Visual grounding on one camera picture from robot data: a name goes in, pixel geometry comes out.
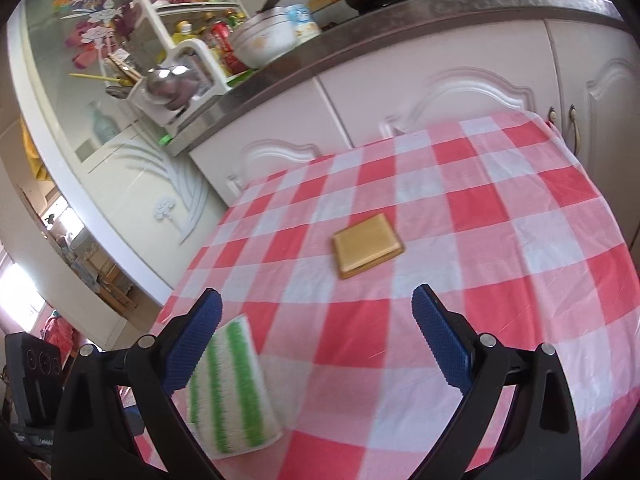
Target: white cabinet door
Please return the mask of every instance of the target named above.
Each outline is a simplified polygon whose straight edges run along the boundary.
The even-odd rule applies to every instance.
[[[578,158],[609,202],[627,243],[640,222],[640,49],[631,35],[588,23],[550,20],[562,97],[562,125],[577,111]]]
[[[228,205],[257,178],[352,148],[313,78],[258,106],[191,153]]]
[[[127,245],[174,288],[226,206],[186,154],[170,158],[153,141],[133,124],[84,162],[90,169],[81,182]]]
[[[405,41],[319,76],[355,146],[504,110],[559,107],[542,21],[465,27]]]

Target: bottle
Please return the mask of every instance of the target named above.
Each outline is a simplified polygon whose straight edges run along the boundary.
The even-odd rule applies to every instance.
[[[204,25],[199,28],[198,33],[200,35],[200,39],[204,41],[209,48],[212,48],[216,44],[216,39],[211,34],[211,25],[216,22],[215,15],[213,12],[207,12],[204,15]]]
[[[178,23],[176,31],[171,38],[174,40],[175,44],[179,44],[184,40],[198,39],[197,35],[193,34],[193,27],[191,27],[191,23],[187,21]]]
[[[214,40],[214,46],[211,47],[211,50],[227,76],[238,75],[248,70],[244,63],[236,57],[233,47],[228,41],[231,32],[231,26],[224,20],[217,21],[209,29]]]
[[[98,108],[96,101],[91,101],[89,106],[93,109],[94,134],[101,143],[105,144],[119,134],[120,129],[112,117],[105,115]]]

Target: cabinet handle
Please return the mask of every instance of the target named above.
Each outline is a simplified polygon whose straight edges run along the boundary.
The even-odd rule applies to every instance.
[[[553,124],[553,126],[556,126],[556,119],[558,118],[558,114],[556,114],[556,111],[552,106],[549,107],[548,118],[549,118],[549,122]]]
[[[574,126],[574,155],[578,156],[578,153],[580,153],[580,148],[582,147],[582,136],[580,134],[580,130],[578,129],[578,112],[576,111],[574,105],[571,105],[571,108],[569,108],[569,120]]]

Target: countertop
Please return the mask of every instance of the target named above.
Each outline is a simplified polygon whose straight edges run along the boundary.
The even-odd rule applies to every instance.
[[[626,30],[609,0],[407,0],[360,16],[279,57],[212,98],[166,147],[192,150],[237,118],[293,86],[355,57],[435,32],[507,20],[564,19]]]

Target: blue gripper pad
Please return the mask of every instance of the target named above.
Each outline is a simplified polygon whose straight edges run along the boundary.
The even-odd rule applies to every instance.
[[[419,286],[411,298],[414,319],[427,341],[440,371],[451,386],[463,395],[471,389],[471,356],[453,331],[440,307]]]
[[[192,309],[191,319],[164,361],[162,389],[167,395],[187,386],[198,361],[222,319],[222,297],[212,288],[207,289]]]

